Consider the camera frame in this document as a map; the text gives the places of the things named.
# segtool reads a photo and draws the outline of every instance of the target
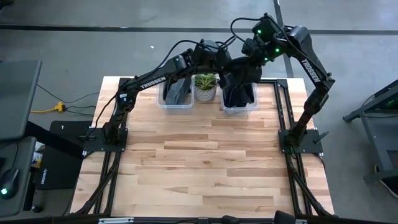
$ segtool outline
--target plastic container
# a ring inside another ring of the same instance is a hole
[[[255,83],[253,85],[253,92],[254,92],[254,103],[248,103],[245,107],[234,107],[228,108],[224,105],[224,96],[223,90],[220,89],[220,100],[221,100],[221,107],[223,108],[224,114],[230,116],[247,116],[250,114],[252,110],[256,110],[259,107],[259,98],[257,93],[257,85]]]
[[[166,105],[166,102],[163,100],[163,86],[164,83],[157,85],[157,99],[156,103],[160,108],[163,108],[167,114],[171,115],[185,115],[192,113],[193,102],[195,101],[195,77],[192,76],[191,82],[191,92],[187,93],[185,97],[185,102],[183,105]]]

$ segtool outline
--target gray floor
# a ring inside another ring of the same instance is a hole
[[[280,0],[285,24],[322,30],[397,30],[395,0]],[[0,22],[75,26],[228,28],[235,17],[275,15],[273,0],[16,0],[0,12]],[[251,28],[240,22],[236,27]],[[225,40],[228,33],[181,32],[44,32],[0,30],[1,60],[40,59],[39,83],[72,100],[99,91],[105,75],[139,75],[154,68],[181,39]],[[336,83],[330,99],[314,118],[323,140],[326,174],[335,213],[341,217],[398,222],[398,199],[379,183],[365,184],[362,176],[375,163],[359,121],[348,125],[342,116],[354,110],[398,75],[398,35],[313,35],[314,49]],[[192,45],[181,45],[175,53]],[[230,47],[239,55],[241,44]],[[295,77],[312,84],[293,59]],[[264,77],[286,77],[283,58],[267,64]],[[76,103],[95,105],[96,96]],[[53,107],[57,100],[38,89],[33,109]],[[53,120],[88,120],[72,114],[32,114],[30,120],[49,128]],[[45,211],[36,216],[59,215],[71,191],[39,192]]]

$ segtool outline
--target wood grain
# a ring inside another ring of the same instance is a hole
[[[119,77],[104,77],[94,119],[114,95],[118,81]],[[298,119],[307,99],[304,82],[290,78],[288,84]],[[191,115],[170,115],[157,106],[156,87],[140,92],[127,121],[129,137],[112,216],[254,218],[273,217],[276,210],[292,213],[285,158],[277,140],[274,89],[258,84],[258,90],[259,109],[237,117],[223,113],[219,93],[211,103],[196,101]],[[282,104],[287,114],[284,99]],[[113,103],[99,126],[112,110]],[[98,185],[102,161],[103,152],[83,161],[71,212],[81,208]],[[303,155],[303,163],[308,186],[333,213],[321,162]],[[303,210],[300,190],[298,194]]]

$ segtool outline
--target yellow power cord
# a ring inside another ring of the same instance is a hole
[[[31,113],[48,113],[51,111],[59,111],[59,112],[64,112],[65,111],[65,104],[63,104],[61,101],[58,102],[58,104],[49,110],[43,110],[43,111],[30,111]]]

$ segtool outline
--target potted plant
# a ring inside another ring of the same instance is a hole
[[[195,97],[199,101],[208,102],[214,99],[217,90],[214,74],[201,74],[195,77]]]

